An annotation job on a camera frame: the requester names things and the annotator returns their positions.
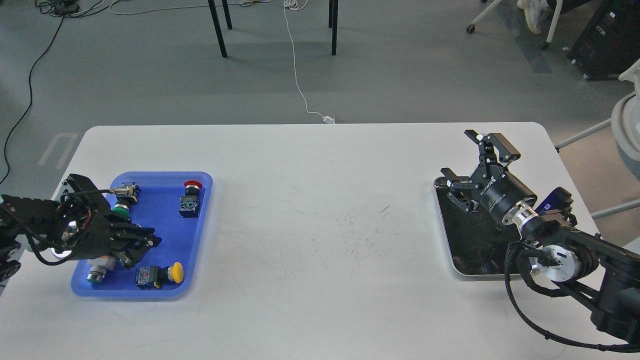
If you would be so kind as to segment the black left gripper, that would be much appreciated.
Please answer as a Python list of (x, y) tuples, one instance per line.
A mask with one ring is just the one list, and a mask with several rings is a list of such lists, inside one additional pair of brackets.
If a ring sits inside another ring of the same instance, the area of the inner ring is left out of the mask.
[(61, 250), (60, 258), (76, 261), (114, 256), (129, 271), (162, 243), (155, 231), (153, 227), (126, 222), (126, 217), (112, 210), (97, 213), (86, 228), (71, 237), (71, 249)]

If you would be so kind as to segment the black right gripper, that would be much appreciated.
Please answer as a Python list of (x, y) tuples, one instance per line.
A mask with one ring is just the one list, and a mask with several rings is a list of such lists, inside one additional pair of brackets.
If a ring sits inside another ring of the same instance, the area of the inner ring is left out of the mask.
[(508, 171), (521, 153), (502, 133), (480, 134), (467, 129), (464, 134), (478, 146), (478, 167), (468, 177), (450, 168), (440, 171), (448, 181), (450, 199), (462, 212), (472, 214), (479, 204), (501, 225), (514, 223), (511, 209), (518, 203), (532, 207), (538, 196)]

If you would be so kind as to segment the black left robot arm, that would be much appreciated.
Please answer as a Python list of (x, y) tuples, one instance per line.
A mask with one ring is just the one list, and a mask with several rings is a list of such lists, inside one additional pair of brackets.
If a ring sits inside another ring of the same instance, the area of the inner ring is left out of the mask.
[(110, 256), (125, 269), (139, 264), (162, 239), (154, 228), (134, 224), (123, 210), (110, 206), (106, 191), (64, 193), (58, 201), (2, 195), (1, 280), (22, 264), (15, 258), (19, 236), (38, 260), (48, 266)]

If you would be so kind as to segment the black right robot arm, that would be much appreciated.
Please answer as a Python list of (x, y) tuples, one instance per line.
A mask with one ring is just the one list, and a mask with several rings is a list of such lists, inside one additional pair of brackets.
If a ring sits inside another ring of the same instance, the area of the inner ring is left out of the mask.
[[(521, 319), (547, 340), (565, 346), (613, 353), (639, 351), (639, 255), (576, 228), (572, 195), (557, 187), (558, 203), (534, 205), (537, 196), (509, 171), (521, 153), (501, 133), (466, 134), (478, 148), (478, 166), (469, 176), (450, 168), (434, 184), (446, 187), (448, 202), (463, 214), (482, 209), (494, 230), (516, 227), (518, 237), (506, 246), (503, 280), (506, 294)], [(511, 287), (515, 270), (533, 292), (551, 298), (571, 297), (590, 311), (600, 332), (625, 344), (574, 341), (535, 324), (519, 308)]]

